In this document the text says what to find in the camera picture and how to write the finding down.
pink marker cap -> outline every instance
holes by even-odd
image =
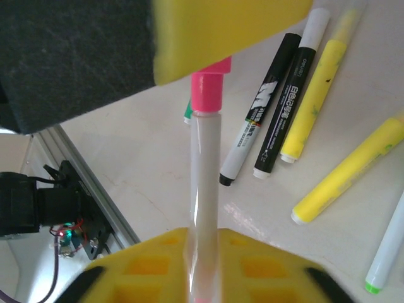
[[[191,108],[198,112],[222,109],[223,78],[230,72],[232,58],[216,62],[191,75]]]

white tabletop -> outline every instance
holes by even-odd
[[[329,5],[332,20],[319,53],[343,2]],[[404,143],[312,223],[298,226],[290,218],[300,199],[404,107],[404,1],[370,2],[300,160],[278,160],[266,181],[253,177],[273,104],[237,180],[220,186],[219,225],[318,261],[359,302],[401,302],[404,251],[379,295],[364,284],[404,188]],[[222,162],[284,33],[234,55],[225,79]],[[182,120],[188,98],[185,78],[63,124],[141,240],[188,226],[190,129]]]

white marker cap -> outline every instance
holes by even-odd
[[[330,12],[327,9],[316,8],[312,10],[299,47],[308,47],[317,51],[329,20]]]
[[[292,217],[292,220],[293,220],[296,224],[298,224],[298,225],[306,224],[306,222],[303,222],[303,221],[296,215],[295,210],[292,210],[292,215],[291,215],[291,217]]]
[[[254,168],[254,177],[257,177],[258,179],[265,180],[269,175],[269,172],[263,172],[262,170]]]
[[[285,161],[287,163],[295,163],[295,161],[297,160],[294,157],[291,157],[289,155],[285,155],[284,153],[280,154],[280,160]]]

yellow marker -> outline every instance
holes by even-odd
[[[387,154],[404,139],[404,111],[387,119],[320,184],[314,188],[292,212],[298,223],[309,223],[344,193],[377,159]]]
[[[343,10],[282,146],[283,161],[294,163],[300,157],[365,6],[366,0],[351,0]]]

green marker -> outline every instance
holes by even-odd
[[[191,108],[191,99],[189,99],[187,109],[185,110],[184,114],[184,122],[186,124],[191,124],[191,116],[192,116],[193,110]]]

